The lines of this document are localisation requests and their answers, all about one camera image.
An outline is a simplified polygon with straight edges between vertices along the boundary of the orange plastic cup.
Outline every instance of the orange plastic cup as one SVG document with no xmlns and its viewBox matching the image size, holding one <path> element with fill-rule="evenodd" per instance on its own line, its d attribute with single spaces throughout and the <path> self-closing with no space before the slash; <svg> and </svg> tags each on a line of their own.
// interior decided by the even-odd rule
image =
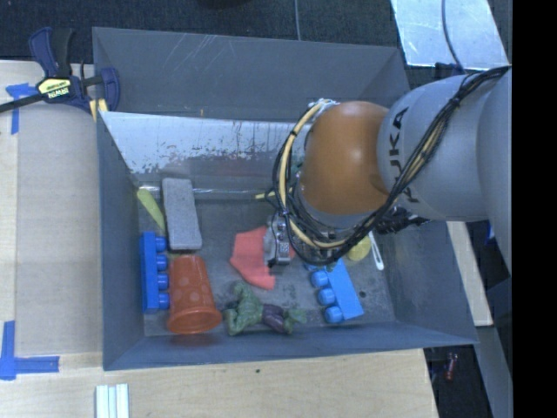
<svg viewBox="0 0 557 418">
<path fill-rule="evenodd" d="M 170 264 L 170 317 L 166 326 L 177 334 L 203 333 L 222 321 L 215 308 L 205 262 L 198 255 L 182 255 Z"/>
</svg>

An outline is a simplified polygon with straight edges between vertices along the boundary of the black cable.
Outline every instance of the black cable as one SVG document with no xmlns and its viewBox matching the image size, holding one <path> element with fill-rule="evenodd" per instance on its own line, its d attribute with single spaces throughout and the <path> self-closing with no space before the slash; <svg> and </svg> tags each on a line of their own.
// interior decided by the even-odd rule
<svg viewBox="0 0 557 418">
<path fill-rule="evenodd" d="M 451 51 L 451 56 L 453 56 L 453 60 L 456 63 L 457 67 L 460 71 L 464 70 L 462 63 L 459 60 L 459 57 L 456 54 L 456 51 L 453 48 L 453 43 L 451 42 L 451 38 L 449 37 L 448 28 L 446 27 L 446 0 L 441 0 L 441 20 L 443 23 L 443 33 L 445 34 L 445 41 L 446 45 L 448 46 L 449 50 Z"/>
<path fill-rule="evenodd" d="M 298 40 L 302 40 L 302 36 L 299 32 L 298 0 L 294 0 L 294 17 L 296 19 L 296 36 L 298 36 Z"/>
</svg>

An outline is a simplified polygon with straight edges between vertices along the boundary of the red foam piece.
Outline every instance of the red foam piece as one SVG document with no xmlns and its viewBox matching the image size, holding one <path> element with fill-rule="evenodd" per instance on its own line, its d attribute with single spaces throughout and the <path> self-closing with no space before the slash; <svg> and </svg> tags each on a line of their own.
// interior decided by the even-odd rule
<svg viewBox="0 0 557 418">
<path fill-rule="evenodd" d="M 246 233 L 237 233 L 230 263 L 242 274 L 246 282 L 270 290 L 275 287 L 275 276 L 270 274 L 263 253 L 263 237 L 266 231 L 266 226 L 260 226 Z M 291 249 L 290 257 L 293 258 L 295 255 Z"/>
</svg>

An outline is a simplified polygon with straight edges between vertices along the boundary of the gray foam block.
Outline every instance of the gray foam block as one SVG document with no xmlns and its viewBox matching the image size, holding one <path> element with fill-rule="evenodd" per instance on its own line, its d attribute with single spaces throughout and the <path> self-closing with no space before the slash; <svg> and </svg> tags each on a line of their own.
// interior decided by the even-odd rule
<svg viewBox="0 0 557 418">
<path fill-rule="evenodd" d="M 201 248 L 198 213 L 189 179 L 163 179 L 163 201 L 170 249 L 195 251 Z"/>
</svg>

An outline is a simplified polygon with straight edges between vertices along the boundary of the black carpet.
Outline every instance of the black carpet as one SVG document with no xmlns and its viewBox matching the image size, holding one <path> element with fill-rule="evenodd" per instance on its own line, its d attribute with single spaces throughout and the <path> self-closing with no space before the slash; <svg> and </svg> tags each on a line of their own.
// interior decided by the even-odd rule
<svg viewBox="0 0 557 418">
<path fill-rule="evenodd" d="M 512 63 L 513 0 L 488 2 Z M 0 58 L 30 60 L 28 38 L 44 26 L 74 29 L 69 60 L 86 64 L 93 62 L 93 26 L 400 46 L 390 0 L 0 0 Z M 432 69 L 406 71 L 412 88 L 433 80 Z M 512 367 L 512 321 L 500 332 Z M 492 417 L 472 347 L 425 352 L 441 418 Z M 444 376 L 449 352 L 459 355 L 452 381 Z"/>
</svg>

